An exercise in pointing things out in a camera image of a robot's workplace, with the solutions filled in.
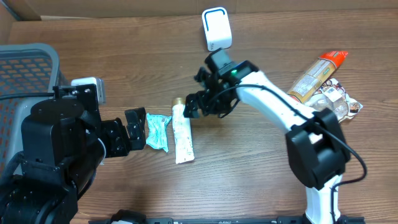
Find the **mint green wipes pack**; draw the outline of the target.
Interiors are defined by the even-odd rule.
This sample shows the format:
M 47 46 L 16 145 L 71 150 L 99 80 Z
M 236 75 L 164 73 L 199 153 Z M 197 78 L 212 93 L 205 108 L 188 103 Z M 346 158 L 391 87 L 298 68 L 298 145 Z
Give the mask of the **mint green wipes pack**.
M 149 128 L 146 144 L 153 149 L 169 152 L 167 140 L 167 126 L 171 122 L 171 116 L 161 114 L 146 114 L 147 125 Z

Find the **white bottle gold cap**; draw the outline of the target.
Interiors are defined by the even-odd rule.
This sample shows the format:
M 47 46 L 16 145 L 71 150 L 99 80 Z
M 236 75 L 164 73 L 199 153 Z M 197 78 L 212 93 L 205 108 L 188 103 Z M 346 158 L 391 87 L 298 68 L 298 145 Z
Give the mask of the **white bottle gold cap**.
M 195 159 L 193 151 L 190 120 L 184 117 L 185 100 L 174 98 L 172 101 L 172 128 L 175 140 L 175 163 L 183 164 Z

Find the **orange spaghetti pasta package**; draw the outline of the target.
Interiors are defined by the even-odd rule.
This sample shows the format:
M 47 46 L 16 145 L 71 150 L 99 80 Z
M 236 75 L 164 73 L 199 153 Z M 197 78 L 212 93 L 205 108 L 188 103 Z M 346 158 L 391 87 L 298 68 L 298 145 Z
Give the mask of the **orange spaghetti pasta package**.
M 310 97 L 324 84 L 348 55 L 347 51 L 330 51 L 322 54 L 301 75 L 287 92 L 300 103 L 307 102 Z

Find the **beige snack bag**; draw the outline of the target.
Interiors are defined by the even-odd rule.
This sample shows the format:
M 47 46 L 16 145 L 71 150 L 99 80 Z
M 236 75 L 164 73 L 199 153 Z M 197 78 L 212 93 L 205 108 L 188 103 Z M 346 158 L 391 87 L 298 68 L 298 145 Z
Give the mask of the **beige snack bag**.
M 352 119 L 363 108 L 360 102 L 347 94 L 341 83 L 335 78 L 327 80 L 305 105 L 317 111 L 328 108 L 334 112 L 339 122 Z

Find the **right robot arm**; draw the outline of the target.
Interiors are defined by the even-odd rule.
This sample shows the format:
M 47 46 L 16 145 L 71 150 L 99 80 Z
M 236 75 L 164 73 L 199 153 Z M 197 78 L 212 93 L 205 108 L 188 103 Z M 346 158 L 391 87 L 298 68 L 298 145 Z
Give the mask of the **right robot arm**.
M 258 110 L 285 136 L 289 166 L 306 187 L 305 222 L 336 223 L 338 186 L 350 153 L 334 112 L 299 103 L 253 63 L 237 63 L 223 49 L 207 56 L 194 79 L 203 89 L 186 96 L 184 117 L 223 118 L 238 103 Z

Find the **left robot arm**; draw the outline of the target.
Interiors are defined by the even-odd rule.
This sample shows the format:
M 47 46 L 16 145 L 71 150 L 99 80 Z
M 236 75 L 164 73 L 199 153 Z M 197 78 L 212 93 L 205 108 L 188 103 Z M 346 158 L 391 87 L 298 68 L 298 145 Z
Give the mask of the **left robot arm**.
M 104 121 L 97 87 L 55 86 L 21 124 L 23 150 L 1 177 L 2 223 L 69 223 L 100 163 L 146 144 L 144 108 Z

